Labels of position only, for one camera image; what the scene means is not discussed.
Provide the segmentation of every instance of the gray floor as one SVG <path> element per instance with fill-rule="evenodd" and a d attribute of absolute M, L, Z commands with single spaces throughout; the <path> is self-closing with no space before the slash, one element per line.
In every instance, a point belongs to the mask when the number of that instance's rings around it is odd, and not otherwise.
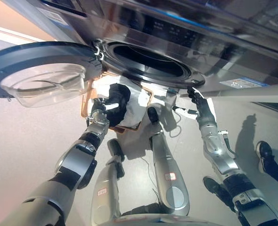
<path fill-rule="evenodd" d="M 192 105 L 184 99 L 177 100 L 177 103 L 184 107 Z M 257 142 L 266 140 L 273 147 L 278 162 L 278 113 L 252 103 L 214 101 L 214 105 L 218 125 L 230 133 L 230 144 L 238 154 L 239 165 L 278 209 L 278 182 L 259 173 L 254 153 Z M 85 129 L 79 109 L 80 98 L 33 109 L 22 107 L 16 100 L 0 99 L 0 220 L 31 190 L 53 176 L 58 158 Z M 162 111 L 161 119 L 165 128 L 174 128 L 166 132 L 167 141 L 189 191 L 189 215 L 224 226 L 239 226 L 236 215 L 202 184 L 204 176 L 216 176 L 203 156 L 197 123 L 164 113 Z M 110 157 L 106 141 L 114 137 L 117 135 L 110 131 L 99 147 L 95 175 L 86 188 L 77 192 L 68 226 L 89 225 L 94 183 Z M 142 126 L 138 132 L 118 137 L 127 155 L 123 163 L 126 174 L 119 181 L 120 211 L 125 212 L 156 201 L 152 190 L 155 178 L 148 125 Z M 150 165 L 150 176 L 144 160 Z"/>

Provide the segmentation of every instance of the white wall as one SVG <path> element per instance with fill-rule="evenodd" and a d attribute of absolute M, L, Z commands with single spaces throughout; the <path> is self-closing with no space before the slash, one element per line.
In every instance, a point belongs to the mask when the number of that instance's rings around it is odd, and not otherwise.
<path fill-rule="evenodd" d="M 54 40 L 35 24 L 0 1 L 0 27 L 43 40 Z"/>

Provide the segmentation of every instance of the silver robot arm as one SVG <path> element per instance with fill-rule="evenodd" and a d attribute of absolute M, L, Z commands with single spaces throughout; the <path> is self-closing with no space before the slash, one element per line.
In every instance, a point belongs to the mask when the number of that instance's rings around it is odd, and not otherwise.
<path fill-rule="evenodd" d="M 41 184 L 0 226 L 64 226 L 77 189 L 94 173 L 96 150 L 109 128 L 104 110 L 95 109 L 90 125 L 56 165 L 55 176 Z"/>
<path fill-rule="evenodd" d="M 197 106 L 197 122 L 204 141 L 204 156 L 211 162 L 216 174 L 230 193 L 241 224 L 278 225 L 278 212 L 266 201 L 262 192 L 238 167 L 228 154 L 226 146 L 222 144 L 215 117 L 207 100 L 194 88 L 188 90 L 188 94 Z"/>

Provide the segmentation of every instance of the white cloth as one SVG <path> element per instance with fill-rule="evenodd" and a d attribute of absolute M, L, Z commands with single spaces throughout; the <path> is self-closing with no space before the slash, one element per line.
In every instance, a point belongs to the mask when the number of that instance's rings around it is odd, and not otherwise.
<path fill-rule="evenodd" d="M 114 83 L 125 85 L 130 90 L 130 99 L 126 105 L 126 113 L 119 125 L 136 128 L 145 115 L 150 96 L 144 89 L 124 76 L 104 76 L 94 81 L 92 88 L 96 89 L 98 97 L 108 98 L 110 85 Z"/>

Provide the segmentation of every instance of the black shoe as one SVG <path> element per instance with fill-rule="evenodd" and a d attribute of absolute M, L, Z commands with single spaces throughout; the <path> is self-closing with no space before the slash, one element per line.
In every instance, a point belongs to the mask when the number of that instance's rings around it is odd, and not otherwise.
<path fill-rule="evenodd" d="M 154 107 L 149 107 L 147 109 L 147 114 L 152 124 L 156 124 L 159 121 L 157 110 Z"/>
<path fill-rule="evenodd" d="M 111 139 L 107 142 L 107 146 L 110 150 L 110 153 L 112 156 L 120 156 L 121 157 L 121 162 L 115 162 L 115 167 L 117 170 L 117 178 L 122 178 L 125 175 L 122 162 L 125 160 L 124 153 L 122 151 L 122 148 L 118 142 L 117 139 Z"/>
<path fill-rule="evenodd" d="M 203 182 L 209 192 L 215 194 L 231 211 L 235 212 L 232 198 L 225 188 L 210 177 L 204 177 Z"/>
<path fill-rule="evenodd" d="M 259 141 L 256 146 L 256 153 L 259 157 L 259 171 L 261 173 L 266 172 L 266 167 L 274 162 L 274 156 L 272 155 L 272 149 L 265 141 Z"/>

